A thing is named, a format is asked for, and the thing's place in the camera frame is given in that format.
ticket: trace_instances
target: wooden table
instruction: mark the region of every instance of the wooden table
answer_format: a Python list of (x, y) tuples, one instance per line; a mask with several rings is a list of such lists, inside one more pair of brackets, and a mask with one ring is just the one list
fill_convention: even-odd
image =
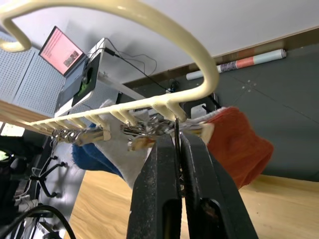
[[(259, 238), (319, 238), (319, 183), (261, 175), (240, 194)], [(70, 219), (77, 239), (126, 238), (131, 196), (120, 177), (87, 171)], [(181, 238), (188, 238), (184, 202)]]

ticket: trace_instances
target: orange sock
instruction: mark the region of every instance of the orange sock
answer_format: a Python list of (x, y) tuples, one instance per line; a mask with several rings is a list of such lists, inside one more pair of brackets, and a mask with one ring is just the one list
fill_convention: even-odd
[(242, 112), (229, 107), (207, 122), (215, 125), (207, 148), (233, 178), (238, 189), (262, 173), (274, 147), (255, 134)]

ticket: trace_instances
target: pink screen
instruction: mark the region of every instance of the pink screen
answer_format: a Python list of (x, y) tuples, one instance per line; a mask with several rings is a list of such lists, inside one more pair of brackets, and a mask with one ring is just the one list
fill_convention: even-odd
[(56, 28), (40, 55), (64, 75), (82, 54), (83, 52)]

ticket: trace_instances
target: hanger rack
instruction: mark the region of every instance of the hanger rack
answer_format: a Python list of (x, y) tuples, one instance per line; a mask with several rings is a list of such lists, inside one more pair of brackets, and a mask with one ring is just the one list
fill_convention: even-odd
[(103, 114), (112, 114), (124, 123), (136, 125), (137, 119), (129, 113), (129, 110), (145, 107), (154, 108), (169, 120), (178, 118), (180, 122), (184, 122), (186, 114), (179, 103), (204, 98), (216, 89), (219, 73), (214, 59), (204, 46), (179, 24), (156, 9), (136, 0), (25, 0), (10, 2), (0, 6), (0, 21), (8, 33), (16, 38), (17, 42), (6, 42), (0, 39), (0, 48), (8, 52), (21, 52), (30, 49), (30, 40), (12, 19), (40, 9), (57, 6), (78, 6), (108, 12), (132, 20), (159, 33), (179, 46), (193, 59), (202, 71), (204, 81), (200, 86), (182, 92), (35, 122), (26, 122), (7, 112), (0, 112), (6, 117), (47, 133), (61, 128), (85, 128), (86, 125), (81, 121), (81, 118), (86, 118), (103, 128), (108, 127), (108, 123), (100, 117)]

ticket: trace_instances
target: laptop screen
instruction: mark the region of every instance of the laptop screen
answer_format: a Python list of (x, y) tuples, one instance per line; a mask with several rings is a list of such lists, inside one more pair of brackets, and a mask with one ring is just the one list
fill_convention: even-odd
[(83, 58), (84, 53), (55, 26), (39, 55), (66, 76)]

